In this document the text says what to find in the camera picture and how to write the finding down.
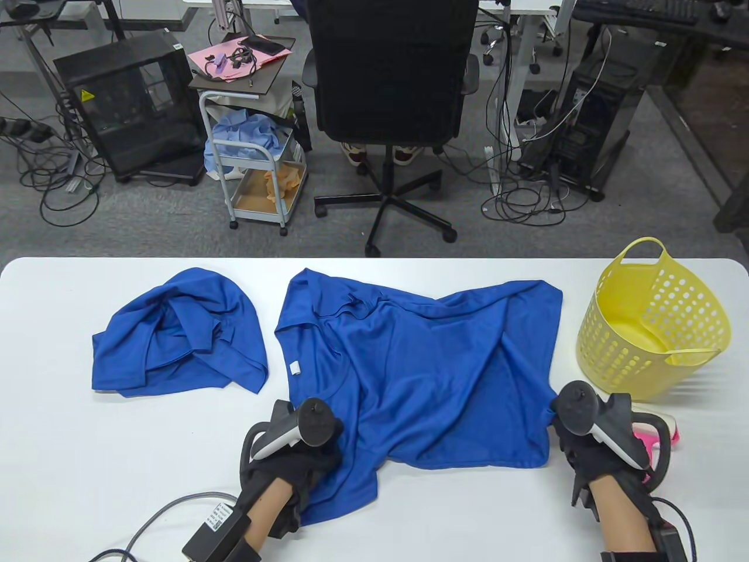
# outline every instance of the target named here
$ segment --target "black box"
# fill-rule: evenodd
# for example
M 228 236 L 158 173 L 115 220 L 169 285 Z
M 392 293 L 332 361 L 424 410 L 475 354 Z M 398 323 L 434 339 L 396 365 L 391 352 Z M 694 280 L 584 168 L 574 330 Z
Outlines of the black box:
M 58 58 L 55 66 L 98 153 L 116 177 L 202 151 L 197 92 L 166 30 Z

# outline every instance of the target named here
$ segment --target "white table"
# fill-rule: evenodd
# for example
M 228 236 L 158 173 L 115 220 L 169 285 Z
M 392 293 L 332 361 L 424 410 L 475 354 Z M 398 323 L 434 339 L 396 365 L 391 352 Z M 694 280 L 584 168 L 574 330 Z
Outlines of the white table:
M 85 561 L 124 546 L 159 507 L 209 489 L 237 492 L 246 430 L 288 395 L 273 336 L 289 279 L 304 267 L 432 297 L 516 279 L 564 291 L 551 383 L 581 377 L 577 329 L 607 259 L 20 259 L 0 277 L 0 558 Z M 749 543 L 749 278 L 736 262 L 684 260 L 727 306 L 731 347 L 657 406 L 682 431 L 659 493 L 687 514 L 701 560 L 746 560 Z M 91 390 L 91 335 L 144 291 L 190 267 L 232 278 L 257 309 L 270 377 L 123 399 Z M 266 562 L 598 560 L 590 512 L 569 506 L 572 472 L 546 468 L 380 470 L 380 497 L 335 521 L 270 541 Z M 178 507 L 138 541 L 143 562 L 181 548 L 215 502 Z M 676 522 L 675 516 L 668 514 Z M 682 539 L 686 534 L 682 529 Z

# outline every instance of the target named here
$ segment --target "gray carpet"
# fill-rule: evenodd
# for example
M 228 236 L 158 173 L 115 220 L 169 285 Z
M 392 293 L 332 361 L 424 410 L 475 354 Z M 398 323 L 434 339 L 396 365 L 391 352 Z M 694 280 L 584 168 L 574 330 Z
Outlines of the gray carpet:
M 209 21 L 210 14 L 202 10 L 190 29 L 178 34 L 185 49 L 207 45 Z M 282 71 L 298 79 L 309 49 L 304 23 L 284 19 L 274 25 L 267 12 L 256 13 L 254 23 L 258 32 L 299 38 Z M 574 27 L 571 68 L 579 59 L 583 33 L 584 27 Z M 49 46 L 42 34 L 37 37 L 48 61 L 90 46 L 84 31 L 55 31 L 54 37 L 55 47 Z M 35 117 L 52 114 L 49 95 L 31 73 L 25 53 L 11 33 L 0 33 L 0 52 L 5 53 L 0 59 L 3 92 Z M 481 52 L 478 33 L 474 52 Z M 559 80 L 564 59 L 551 56 L 551 45 L 539 49 L 539 63 L 542 72 L 533 76 L 534 80 Z M 491 68 L 482 66 L 481 88 L 467 99 L 461 135 L 453 142 L 474 160 L 483 158 L 482 147 L 488 144 L 485 103 L 497 70 L 496 63 Z M 144 182 L 120 185 L 107 178 L 100 191 L 100 207 L 89 221 L 74 228 L 55 228 L 38 216 L 39 194 L 19 184 L 15 151 L 0 145 L 0 268 L 19 256 L 362 256 L 375 208 L 330 208 L 326 218 L 314 215 L 314 194 L 367 190 L 369 183 L 356 176 L 337 143 L 314 130 L 311 91 L 306 90 L 305 96 L 314 151 L 308 155 L 310 177 L 288 237 L 280 237 L 277 226 L 247 221 L 240 221 L 238 230 L 230 230 L 220 188 L 211 179 L 194 188 L 159 188 Z M 0 100 L 0 115 L 18 114 Z M 371 149 L 370 154 L 375 164 L 381 161 L 381 151 Z M 464 155 L 450 154 L 459 166 L 468 167 Z M 570 213 L 560 226 L 529 228 L 483 218 L 480 205 L 488 196 L 488 187 L 471 184 L 431 154 L 424 153 L 412 166 L 398 168 L 396 178 L 403 182 L 439 168 L 445 169 L 443 189 L 414 193 L 411 200 L 451 221 L 458 230 L 458 241 L 445 244 L 439 232 L 391 208 L 377 238 L 383 256 L 611 257 L 632 239 L 652 235 L 665 242 L 675 256 L 727 257 L 749 264 L 736 237 L 718 234 L 712 227 L 717 207 L 647 97 L 608 181 L 606 199 Z M 475 177 L 488 180 L 484 172 Z M 70 196 L 56 193 L 51 203 L 62 206 L 69 200 Z M 572 207 L 580 201 L 581 196 L 572 193 L 565 205 Z M 71 212 L 61 220 L 75 217 Z

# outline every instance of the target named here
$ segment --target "computer tower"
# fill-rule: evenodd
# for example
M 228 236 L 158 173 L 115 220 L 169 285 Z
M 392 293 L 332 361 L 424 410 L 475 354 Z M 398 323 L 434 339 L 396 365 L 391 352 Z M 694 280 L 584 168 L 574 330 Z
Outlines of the computer tower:
M 661 47 L 652 41 L 617 31 L 611 33 L 608 57 L 606 35 L 601 39 L 603 48 L 574 70 L 557 118 L 550 120 L 537 136 L 543 137 L 561 118 L 570 112 L 571 115 L 553 133 L 528 142 L 520 161 L 528 169 L 544 171 L 554 160 L 560 179 L 593 191 L 597 198 L 602 198 L 603 186 L 627 142 L 629 124 L 661 54 Z
M 202 173 L 205 131 L 180 43 L 166 30 L 58 58 L 55 66 L 84 128 L 115 177 L 180 161 L 175 179 Z M 195 161 L 187 174 L 184 159 Z

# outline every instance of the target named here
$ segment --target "pink object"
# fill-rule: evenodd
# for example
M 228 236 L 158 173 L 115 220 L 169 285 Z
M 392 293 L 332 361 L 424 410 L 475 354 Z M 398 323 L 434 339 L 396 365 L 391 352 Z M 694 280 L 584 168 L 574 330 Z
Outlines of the pink object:
M 197 65 L 201 72 L 205 72 L 205 63 L 207 62 L 207 57 L 213 55 L 213 60 L 216 61 L 220 60 L 221 55 L 229 57 L 234 52 L 234 50 L 239 47 L 239 42 L 242 41 L 242 39 L 245 39 L 245 37 L 237 37 L 236 39 L 232 39 L 231 41 L 226 41 L 225 43 L 219 43 L 218 45 L 210 46 L 207 49 L 195 51 L 193 53 L 190 53 L 188 57 L 193 63 L 195 63 L 195 65 Z M 264 52 L 260 51 L 253 51 L 253 54 L 258 59 L 257 67 L 260 68 L 264 64 L 268 64 L 269 62 L 275 61 L 279 58 L 283 58 L 286 55 L 290 55 L 291 51 L 288 49 L 283 49 L 280 53 L 273 56 L 266 55 Z M 221 72 L 221 75 L 216 76 L 216 68 L 213 66 L 213 63 L 208 65 L 208 73 L 211 76 L 215 76 L 216 78 L 220 78 L 222 80 L 225 80 L 226 82 L 249 76 L 251 70 L 251 64 L 242 64 L 242 66 L 240 66 L 239 68 L 233 68 L 231 64 L 227 64 L 223 72 Z
M 658 435 L 653 435 L 652 433 L 645 433 L 645 432 L 634 432 L 634 436 L 640 439 L 645 444 L 645 448 L 648 451 L 648 456 L 650 457 L 650 463 L 653 462 L 653 448 L 661 446 L 661 440 L 658 439 Z M 682 436 L 679 434 L 679 430 L 677 429 L 673 433 L 673 437 L 671 438 L 671 447 L 675 446 L 679 441 L 681 441 Z

